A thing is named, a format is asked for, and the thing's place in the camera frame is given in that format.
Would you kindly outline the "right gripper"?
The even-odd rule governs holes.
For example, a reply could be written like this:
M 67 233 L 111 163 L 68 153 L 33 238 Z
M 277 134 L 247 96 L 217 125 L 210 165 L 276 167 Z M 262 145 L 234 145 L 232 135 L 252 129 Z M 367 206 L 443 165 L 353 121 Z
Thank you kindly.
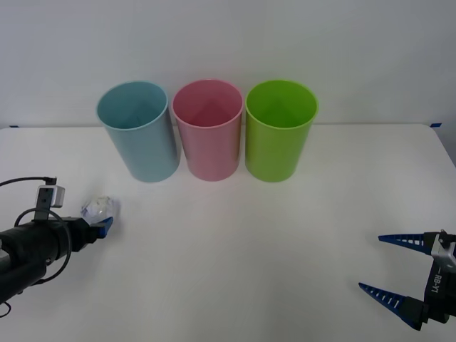
M 380 235 L 378 240 L 431 255 L 436 236 L 437 232 L 387 234 Z M 443 270 L 435 261 L 432 263 L 425 287 L 424 303 L 418 299 L 364 283 L 359 283 L 358 286 L 416 331 L 420 331 L 422 328 L 424 303 L 428 306 L 427 317 L 429 319 L 447 323 L 451 316 L 455 316 L 455 273 Z

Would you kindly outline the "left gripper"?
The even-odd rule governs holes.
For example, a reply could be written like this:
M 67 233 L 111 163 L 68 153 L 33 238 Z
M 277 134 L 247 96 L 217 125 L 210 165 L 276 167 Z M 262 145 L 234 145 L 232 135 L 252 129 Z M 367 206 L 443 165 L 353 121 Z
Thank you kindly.
M 83 218 L 65 217 L 63 221 L 70 233 L 71 251 L 79 252 L 86 245 L 93 244 L 97 239 L 104 239 L 113 224 L 113 217 L 108 217 L 98 223 L 89 224 Z M 58 229 L 59 252 L 68 251 L 68 235 L 64 228 Z

